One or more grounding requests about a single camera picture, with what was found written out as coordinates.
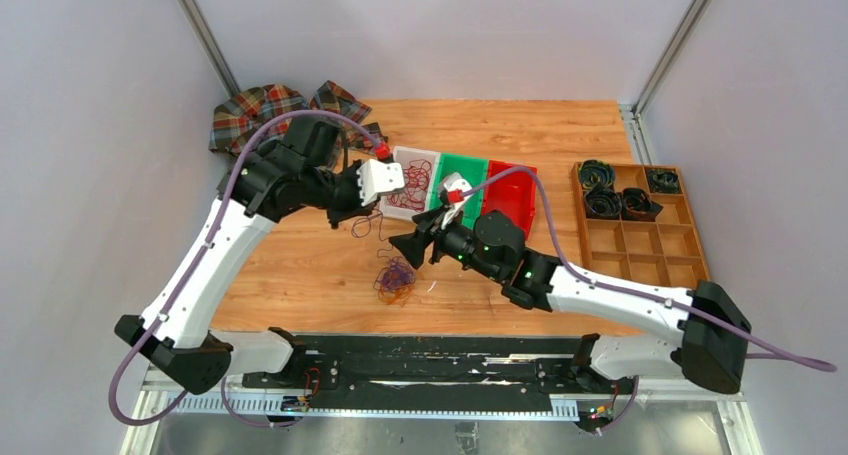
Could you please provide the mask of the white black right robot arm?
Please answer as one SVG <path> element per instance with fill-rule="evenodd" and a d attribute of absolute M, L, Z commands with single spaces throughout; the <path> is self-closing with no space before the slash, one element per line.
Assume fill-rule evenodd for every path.
<path fill-rule="evenodd" d="M 586 335 L 571 365 L 574 383 L 595 392 L 609 380 L 680 376 L 719 394 L 739 392 L 751 325 L 719 284 L 662 287 L 589 271 L 526 247 L 523 231 L 498 211 L 472 228 L 440 211 L 414 217 L 390 237 L 415 269 L 448 256 L 497 283 L 523 309 L 588 314 L 641 330 L 639 336 Z"/>

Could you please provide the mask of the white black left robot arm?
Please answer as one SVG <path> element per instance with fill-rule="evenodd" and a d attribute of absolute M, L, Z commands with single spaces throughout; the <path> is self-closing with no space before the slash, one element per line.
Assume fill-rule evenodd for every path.
<path fill-rule="evenodd" d="M 271 229 L 303 208 L 325 211 L 332 227 L 366 215 L 403 187 L 388 144 L 370 139 L 375 155 L 333 169 L 342 125 L 363 126 L 336 113 L 296 110 L 271 119 L 249 139 L 222 179 L 203 231 L 162 292 L 139 315 L 124 315 L 116 335 L 178 384 L 200 395 L 231 375 L 268 373 L 283 388 L 306 375 L 302 348 L 290 333 L 220 331 L 212 318 L 236 275 Z"/>

